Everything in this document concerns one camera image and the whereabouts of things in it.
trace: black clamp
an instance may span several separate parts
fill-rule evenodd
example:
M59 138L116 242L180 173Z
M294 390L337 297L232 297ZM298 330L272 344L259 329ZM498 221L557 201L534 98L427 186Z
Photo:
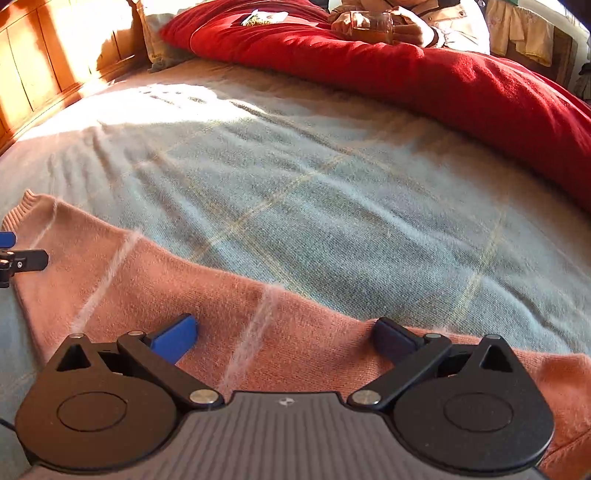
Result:
M0 288L10 287L15 273L45 270L49 255L45 250L4 250L12 248L17 237L12 232L0 232Z
M375 462L389 462L398 455L399 465L414 465L416 478L441 478L434 474L439 471L459 477L516 479L513 474L518 472L525 474L523 478L541 477L527 472L550 444L553 415L499 335L486 335L478 345L454 345L438 333L418 337L381 318L372 339L376 350L396 367L346 402L338 393L234 392L226 403L214 388L173 364L194 345L198 333L196 319L184 314L158 332L134 330L115 343L93 344L82 333L71 334L16 416L18 439L31 464L72 474L108 475L146 460L143 468L148 472L171 462L190 462L183 452L191 442L196 456L207 452L207 461L222 469L226 451L210 448L205 434L219 425L212 441L241 445L233 453L248 453L252 447L251 453L244 453L245 462L254 457L257 462L271 461L269 465L289 465L295 452L309 452L306 444L313 438L321 442L325 468L331 469L343 455L338 445L344 434L349 432L348 441L354 442L354 432L366 436L368 429L377 429L376 438L384 442L379 448L390 450L356 457L360 468L377 468ZM250 407L241 413L241 405ZM267 412L258 414L257 421L251 421L256 414L248 414L254 405L256 411ZM293 428L277 430L279 419L293 422ZM236 422L242 423L235 431L222 427ZM256 445L278 432L291 436L292 450L273 450L277 457L269 460L269 451ZM185 440L175 443L179 437ZM393 442L405 453L396 453ZM425 466L417 466L417 461ZM201 472L198 465L186 468L185 473ZM210 478L207 472L199 478ZM137 470L129 478L141 475ZM241 475L236 471L236 478ZM402 477L392 473L392 478Z

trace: wooden wall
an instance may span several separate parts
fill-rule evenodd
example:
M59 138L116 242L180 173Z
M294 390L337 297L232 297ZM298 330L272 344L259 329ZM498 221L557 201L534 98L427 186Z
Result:
M0 153L92 79L147 61L131 0L18 0L0 12Z

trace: bed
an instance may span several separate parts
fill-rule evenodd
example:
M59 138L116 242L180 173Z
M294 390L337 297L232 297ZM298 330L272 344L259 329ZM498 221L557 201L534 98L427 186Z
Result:
M591 354L591 225L544 180L375 100L204 59L148 73L140 54L12 129L2 216L31 189L360 320ZM41 364L12 290L0 290L0 325L10 420ZM26 460L7 430L0 444L13 480Z

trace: blue clip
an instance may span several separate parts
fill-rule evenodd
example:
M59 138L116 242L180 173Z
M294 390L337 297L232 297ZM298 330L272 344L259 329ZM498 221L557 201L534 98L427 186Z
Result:
M12 248L17 243L17 236L12 232L0 232L0 248Z
M197 319L185 313L164 328L147 335L146 343L154 353L175 364L197 343L197 338Z

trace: sunlight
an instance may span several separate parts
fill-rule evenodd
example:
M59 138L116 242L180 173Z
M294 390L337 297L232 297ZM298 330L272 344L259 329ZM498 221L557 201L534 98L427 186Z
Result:
M564 13L566 12L566 9L558 0L537 0L537 2L547 6L548 8L551 8L552 10L558 12L561 15L564 15Z
M129 30L133 23L131 7L125 2L111 2L109 11L111 12L111 27L113 30Z
M254 105L219 99L199 85L153 84L100 93L108 86L95 82L98 94L84 98L27 133L21 140L81 131L105 125L215 124L237 122L265 113Z
M84 35L81 36L85 45L87 58L96 59L96 69L99 70L106 64L112 64L118 59L116 46L112 48L114 17L109 15L109 10L102 7L102 0L87 0L84 3L76 3L72 8L77 18L83 18Z

